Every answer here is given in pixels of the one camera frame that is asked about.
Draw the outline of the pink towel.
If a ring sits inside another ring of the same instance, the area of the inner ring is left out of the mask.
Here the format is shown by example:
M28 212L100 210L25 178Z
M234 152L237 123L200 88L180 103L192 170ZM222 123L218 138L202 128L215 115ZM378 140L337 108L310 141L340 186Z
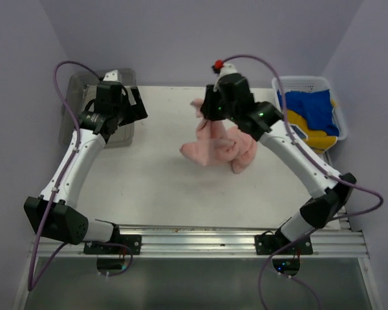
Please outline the pink towel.
M205 119L202 104L201 99L190 103L200 123L195 130L197 140L183 144L181 155L203 167L228 164L233 173L240 174L255 159L257 142L236 126L227 129L222 121Z

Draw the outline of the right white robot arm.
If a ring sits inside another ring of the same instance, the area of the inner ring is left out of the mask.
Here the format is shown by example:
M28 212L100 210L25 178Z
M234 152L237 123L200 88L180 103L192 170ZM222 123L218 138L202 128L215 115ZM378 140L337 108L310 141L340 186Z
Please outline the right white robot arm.
M295 132L288 133L283 114L270 102L256 101L241 74L228 74L215 85L207 85L200 111L207 120L233 121L270 149L307 189L310 199L275 233L275 246L281 253L291 253L298 238L326 226L349 199L356 178L333 169Z

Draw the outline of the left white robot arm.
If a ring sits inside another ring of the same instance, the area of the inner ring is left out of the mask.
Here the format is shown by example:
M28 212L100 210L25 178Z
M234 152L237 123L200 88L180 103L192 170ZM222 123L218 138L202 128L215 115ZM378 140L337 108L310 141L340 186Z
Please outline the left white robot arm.
M117 252L121 237L115 225L90 220L76 210L87 175L110 137L119 127L145 119L147 112L138 87L118 81L101 81L96 97L78 117L69 148L49 184L24 204L28 220L38 237L78 245L98 242L106 253Z

